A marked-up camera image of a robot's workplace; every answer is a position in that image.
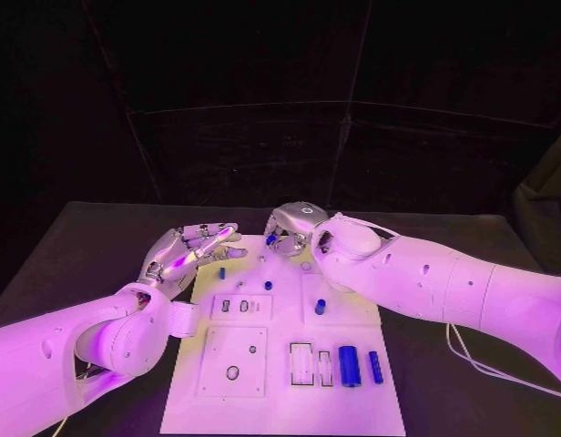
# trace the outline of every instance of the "table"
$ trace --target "table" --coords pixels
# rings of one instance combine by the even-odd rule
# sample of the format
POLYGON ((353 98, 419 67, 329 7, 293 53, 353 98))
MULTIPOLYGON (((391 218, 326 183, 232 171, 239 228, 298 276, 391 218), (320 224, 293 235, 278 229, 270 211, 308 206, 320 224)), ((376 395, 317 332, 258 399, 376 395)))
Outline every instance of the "table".
MULTIPOLYGON (((270 214, 268 208, 68 203, 0 296, 0 326, 111 295, 137 278, 146 252, 169 228, 236 222, 244 234, 261 234, 270 214)), ((500 216, 347 215, 491 262, 539 270, 500 216)), ((450 352, 442 324, 385 309, 381 319, 408 436, 561 435, 561 398, 479 373, 450 352)), ((561 390, 523 352, 461 331, 477 360, 561 390)), ((61 437, 159 435, 179 343, 170 338, 154 369, 69 417, 61 437)))

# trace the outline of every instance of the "robotic arm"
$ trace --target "robotic arm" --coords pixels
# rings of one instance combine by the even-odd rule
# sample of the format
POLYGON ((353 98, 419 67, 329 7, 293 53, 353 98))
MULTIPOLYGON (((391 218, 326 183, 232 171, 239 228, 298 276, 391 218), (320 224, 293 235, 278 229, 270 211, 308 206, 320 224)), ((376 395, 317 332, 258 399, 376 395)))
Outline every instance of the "robotic arm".
POLYGON ((196 333, 197 308, 170 302, 197 266, 241 258, 234 223, 172 229, 148 251, 138 281, 107 298, 0 329, 0 435, 32 435, 156 365, 169 336, 196 333), (76 374, 75 356, 91 363, 76 374))
POLYGON ((561 277, 476 259, 297 202, 272 211, 267 244, 287 256, 310 244, 326 281, 409 317, 464 325, 526 351, 561 381, 561 277), (386 231, 382 238, 373 228, 386 231))

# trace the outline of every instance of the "circular hole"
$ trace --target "circular hole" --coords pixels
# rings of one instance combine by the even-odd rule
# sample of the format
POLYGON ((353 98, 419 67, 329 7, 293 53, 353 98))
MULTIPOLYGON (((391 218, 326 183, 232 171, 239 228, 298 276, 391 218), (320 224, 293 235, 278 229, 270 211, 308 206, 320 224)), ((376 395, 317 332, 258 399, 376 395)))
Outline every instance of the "circular hole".
POLYGON ((50 359, 52 358, 52 344, 48 340, 40 343, 40 351, 43 352, 43 356, 50 359))
POLYGON ((228 379, 231 381, 234 381, 238 378, 238 374, 241 373, 241 371, 238 370, 236 366, 231 366, 228 368, 228 379))

